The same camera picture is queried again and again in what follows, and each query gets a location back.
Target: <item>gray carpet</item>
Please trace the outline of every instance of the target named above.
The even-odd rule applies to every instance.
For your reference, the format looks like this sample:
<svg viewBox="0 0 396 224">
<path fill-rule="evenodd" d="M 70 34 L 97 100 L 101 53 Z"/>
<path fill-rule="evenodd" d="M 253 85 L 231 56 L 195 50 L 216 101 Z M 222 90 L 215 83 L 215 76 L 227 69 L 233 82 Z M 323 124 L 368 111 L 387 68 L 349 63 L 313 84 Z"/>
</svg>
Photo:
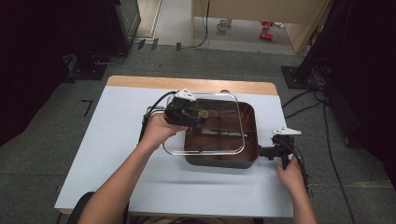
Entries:
<svg viewBox="0 0 396 224">
<path fill-rule="evenodd" d="M 276 84 L 282 102 L 301 92 L 288 90 L 281 65 L 299 65 L 302 56 L 210 49 L 136 47 L 120 63 L 110 65 L 102 81 L 76 80 L 61 84 L 26 131 L 0 148 L 0 223 L 55 223 L 53 208 L 78 146 L 90 123 L 106 80 L 112 75 L 190 77 Z M 86 117 L 88 103 L 93 100 Z M 316 102 L 309 93 L 288 105 L 284 114 Z M 382 164 L 363 148 L 347 148 L 330 107 L 329 121 L 335 165 L 345 184 L 357 223 L 394 223 L 396 194 Z M 326 145 L 323 105 L 287 119 L 303 132 L 295 137 L 310 175 L 312 203 L 319 223 L 351 223 Z M 266 218 L 265 223 L 292 223 L 290 218 Z"/>
</svg>

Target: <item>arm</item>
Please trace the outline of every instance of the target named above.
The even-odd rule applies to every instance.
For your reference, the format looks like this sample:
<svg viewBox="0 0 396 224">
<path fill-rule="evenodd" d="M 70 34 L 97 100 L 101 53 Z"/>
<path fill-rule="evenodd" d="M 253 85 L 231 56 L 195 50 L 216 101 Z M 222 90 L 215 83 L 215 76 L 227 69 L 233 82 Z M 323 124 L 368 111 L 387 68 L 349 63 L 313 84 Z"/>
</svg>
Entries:
<svg viewBox="0 0 396 224">
<path fill-rule="evenodd" d="M 297 159 L 293 156 L 286 170 L 278 165 L 276 172 L 282 184 L 289 190 L 293 201 L 294 223 L 317 223 Z"/>
<path fill-rule="evenodd" d="M 116 223 L 120 219 L 151 154 L 170 136 L 187 129 L 169 125 L 164 118 L 164 114 L 150 118 L 139 145 L 92 195 L 78 223 Z"/>
</svg>

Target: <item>hand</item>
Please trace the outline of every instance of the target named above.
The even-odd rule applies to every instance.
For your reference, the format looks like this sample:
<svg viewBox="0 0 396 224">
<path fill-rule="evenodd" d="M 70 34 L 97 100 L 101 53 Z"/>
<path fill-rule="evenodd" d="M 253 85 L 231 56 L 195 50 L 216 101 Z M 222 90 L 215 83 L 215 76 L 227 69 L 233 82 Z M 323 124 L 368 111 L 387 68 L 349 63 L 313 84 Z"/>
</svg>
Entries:
<svg viewBox="0 0 396 224">
<path fill-rule="evenodd" d="M 177 132 L 188 129 L 188 127 L 168 124 L 165 119 L 166 115 L 164 113 L 153 114 L 151 116 L 148 121 L 145 134 L 139 143 L 140 146 L 145 146 L 151 150 L 155 150 L 169 137 L 175 135 Z"/>
<path fill-rule="evenodd" d="M 291 194 L 300 192 L 300 190 L 305 191 L 301 169 L 297 159 L 294 156 L 291 158 L 286 170 L 284 170 L 282 166 L 278 164 L 276 166 L 276 172 L 280 182 L 282 182 L 283 186 L 285 186 L 285 188 L 287 188 Z"/>
</svg>

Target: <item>forearm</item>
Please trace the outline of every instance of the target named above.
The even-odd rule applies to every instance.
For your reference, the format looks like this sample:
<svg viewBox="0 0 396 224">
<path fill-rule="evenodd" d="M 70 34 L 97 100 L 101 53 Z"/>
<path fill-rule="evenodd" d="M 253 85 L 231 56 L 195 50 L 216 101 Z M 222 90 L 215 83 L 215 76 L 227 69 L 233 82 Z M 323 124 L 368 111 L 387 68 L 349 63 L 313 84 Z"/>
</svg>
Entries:
<svg viewBox="0 0 396 224">
<path fill-rule="evenodd" d="M 78 223 L 115 223 L 119 220 L 151 153 L 151 149 L 138 146 L 92 195 Z"/>
<path fill-rule="evenodd" d="M 305 189 L 291 191 L 293 201 L 294 223 L 317 223 L 314 210 Z"/>
</svg>

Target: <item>wooden table edge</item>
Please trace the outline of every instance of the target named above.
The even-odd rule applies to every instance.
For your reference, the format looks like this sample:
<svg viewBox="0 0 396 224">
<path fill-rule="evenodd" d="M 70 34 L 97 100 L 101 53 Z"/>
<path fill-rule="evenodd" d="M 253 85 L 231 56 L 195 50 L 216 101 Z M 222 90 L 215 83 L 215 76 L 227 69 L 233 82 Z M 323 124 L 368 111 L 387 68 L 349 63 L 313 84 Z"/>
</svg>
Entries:
<svg viewBox="0 0 396 224">
<path fill-rule="evenodd" d="M 227 90 L 231 93 L 277 95 L 276 86 L 274 85 L 274 83 L 271 82 L 249 82 L 175 77 L 112 76 L 108 79 L 106 85 L 170 90 L 182 90 L 184 88 L 188 88 L 191 91 L 213 92 Z"/>
</svg>

